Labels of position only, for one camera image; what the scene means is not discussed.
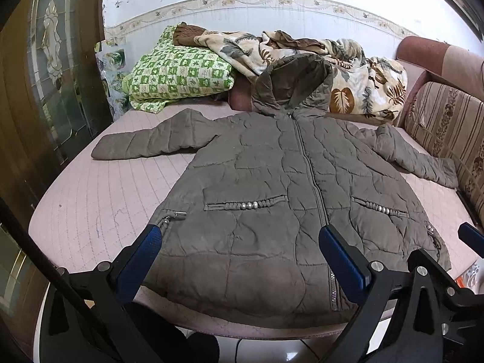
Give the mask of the beige leaf-print blanket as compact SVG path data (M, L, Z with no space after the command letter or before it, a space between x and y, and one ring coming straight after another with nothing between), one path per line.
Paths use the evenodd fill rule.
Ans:
M228 62L251 84L283 58L303 57L329 69L327 87L320 90L323 110L392 122L403 110L408 75L403 66L385 57L366 57L352 39L292 38L282 30L260 36L243 31L212 31L179 24L176 46L206 47Z

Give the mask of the maroon bolster pillow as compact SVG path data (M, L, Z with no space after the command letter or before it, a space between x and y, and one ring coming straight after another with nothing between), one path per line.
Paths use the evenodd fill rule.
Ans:
M250 82L244 76L237 77L232 89L228 94L230 107L238 112L255 112L253 95L255 94L255 83Z

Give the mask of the pink quilted bed mattress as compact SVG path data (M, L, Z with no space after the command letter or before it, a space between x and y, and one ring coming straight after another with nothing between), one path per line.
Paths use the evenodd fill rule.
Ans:
M90 154L105 134L148 129L183 109L194 109L208 119L239 113L227 103L175 103L158 114L130 110L78 154L41 198L29 224L29 235L54 265L69 273L91 271L99 262L113 261L132 244L193 159L175 154L122 162L98 162ZM458 227L471 221L456 193L430 181L405 175L423 204L431 224L450 253L457 279L478 255L459 240ZM316 338L340 332L345 323L306 329L271 329L231 323L169 302L145 286L135 301L148 306L182 328L229 338Z

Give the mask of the floral plastic bag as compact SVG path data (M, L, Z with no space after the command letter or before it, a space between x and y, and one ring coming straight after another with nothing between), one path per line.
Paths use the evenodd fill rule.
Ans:
M123 79L129 74L125 45L123 38L109 38L94 46L99 74L114 121L121 118L130 107L129 97L123 90Z

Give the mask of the grey-brown quilted hooded coat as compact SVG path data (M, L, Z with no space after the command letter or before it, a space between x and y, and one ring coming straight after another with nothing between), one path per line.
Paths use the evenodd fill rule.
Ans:
M405 270L420 248L450 269L403 174L455 188L454 162L420 153L393 126L329 117L331 81L322 57L286 57L258 77L252 112L210 120L185 109L152 129L101 138L92 157L102 161L195 152L151 216L166 229L146 287L240 324L345 322L354 308L318 245L326 224L389 269Z

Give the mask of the striped floral headboard cushion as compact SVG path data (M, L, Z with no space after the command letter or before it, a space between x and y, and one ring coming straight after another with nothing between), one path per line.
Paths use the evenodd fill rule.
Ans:
M483 101L427 82L410 104L404 129L432 156L454 161L459 191L483 226Z

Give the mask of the wooden door with stained glass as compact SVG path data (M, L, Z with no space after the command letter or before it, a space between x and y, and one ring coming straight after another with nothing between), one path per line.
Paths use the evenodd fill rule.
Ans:
M102 0L15 0L1 14L1 200L27 226L113 120L94 55Z

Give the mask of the green white patterned pillow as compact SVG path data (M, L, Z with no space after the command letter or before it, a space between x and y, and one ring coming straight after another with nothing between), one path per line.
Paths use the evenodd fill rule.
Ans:
M121 88L138 111L157 114L170 103L225 93L235 83L232 66L206 47L176 46L175 26L165 28L151 52L135 63Z

